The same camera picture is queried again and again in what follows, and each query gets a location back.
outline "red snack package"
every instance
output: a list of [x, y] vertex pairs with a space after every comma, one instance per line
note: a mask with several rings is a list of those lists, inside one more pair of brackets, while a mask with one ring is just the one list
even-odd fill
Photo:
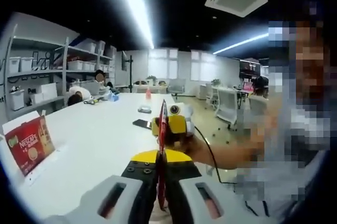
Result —
[[24, 176], [55, 150], [44, 116], [23, 123], [5, 138]]

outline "black ceiling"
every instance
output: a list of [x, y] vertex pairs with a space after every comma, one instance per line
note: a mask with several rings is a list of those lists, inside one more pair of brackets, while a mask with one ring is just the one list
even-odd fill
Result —
[[[155, 47], [214, 52], [267, 31], [296, 8], [298, 0], [269, 0], [240, 18], [205, 7], [206, 0], [145, 0]], [[18, 11], [66, 26], [87, 37], [105, 40], [118, 50], [147, 47], [126, 0], [2, 0], [8, 11]], [[268, 57], [267, 41], [224, 53], [229, 57]]]

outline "gray gripper housing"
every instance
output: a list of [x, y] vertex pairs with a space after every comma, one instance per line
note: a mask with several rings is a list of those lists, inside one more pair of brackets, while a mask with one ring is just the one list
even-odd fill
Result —
[[[45, 224], [128, 224], [133, 202], [142, 185], [141, 180], [135, 180], [119, 176], [111, 176], [97, 185], [91, 191], [85, 193], [80, 205], [64, 216], [50, 216], [43, 221]], [[189, 203], [194, 224], [236, 224], [249, 223], [260, 224], [277, 223], [268, 217], [257, 217], [246, 208], [240, 198], [231, 190], [224, 188], [222, 184], [213, 178], [201, 176], [197, 178], [180, 180], [180, 185]], [[101, 217], [98, 213], [102, 202], [105, 201], [112, 188], [124, 188], [109, 219]], [[212, 219], [204, 199], [199, 191], [203, 188], [215, 202], [220, 217]]]

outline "metal shelf frame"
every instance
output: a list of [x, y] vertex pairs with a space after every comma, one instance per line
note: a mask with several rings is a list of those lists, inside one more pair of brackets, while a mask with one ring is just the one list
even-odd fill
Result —
[[[91, 53], [89, 51], [69, 46], [69, 38], [65, 38], [64, 44], [56, 44], [53, 42], [49, 42], [46, 40], [39, 40], [29, 37], [19, 37], [15, 36], [15, 32], [17, 29], [17, 24], [13, 28], [13, 32], [11, 38], [9, 39], [7, 51], [6, 51], [6, 65], [5, 65], [5, 81], [4, 81], [4, 90], [5, 90], [5, 103], [6, 103], [6, 115], [7, 119], [11, 120], [13, 117], [17, 116], [18, 114], [23, 115], [26, 112], [32, 111], [34, 109], [39, 108], [40, 106], [44, 106], [50, 103], [54, 103], [56, 101], [63, 100], [64, 106], [66, 106], [66, 75], [67, 73], [78, 73], [78, 74], [93, 74], [92, 71], [73, 71], [67, 70], [67, 56], [68, 52], [73, 54], [83, 55], [83, 56], [90, 56], [96, 58], [96, 68], [95, 70], [99, 69], [101, 59], [104, 61], [111, 61], [112, 58], [103, 56], [103, 50], [99, 50], [98, 54]], [[62, 69], [61, 70], [38, 70], [38, 71], [29, 71], [29, 72], [18, 72], [15, 74], [9, 74], [9, 58], [11, 56], [11, 50], [39, 50], [39, 51], [48, 51], [51, 53], [52, 58], [55, 58], [55, 54], [61, 53], [63, 54], [63, 61], [62, 61]], [[9, 107], [9, 102], [7, 101], [7, 97], [9, 95], [9, 79], [18, 78], [18, 77], [25, 77], [25, 76], [34, 76], [34, 75], [49, 75], [49, 82], [52, 83], [53, 74], [62, 74], [62, 96], [58, 96], [55, 99], [48, 100], [36, 105], [32, 106], [25, 106], [24, 108], [18, 111], [12, 111]]]

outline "black phone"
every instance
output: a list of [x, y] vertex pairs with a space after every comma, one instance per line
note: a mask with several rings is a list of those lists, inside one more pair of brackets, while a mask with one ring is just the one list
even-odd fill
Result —
[[152, 123], [150, 121], [146, 121], [146, 120], [135, 120], [134, 122], [132, 122], [132, 124], [140, 126], [141, 128], [147, 128], [150, 129], [152, 128]]

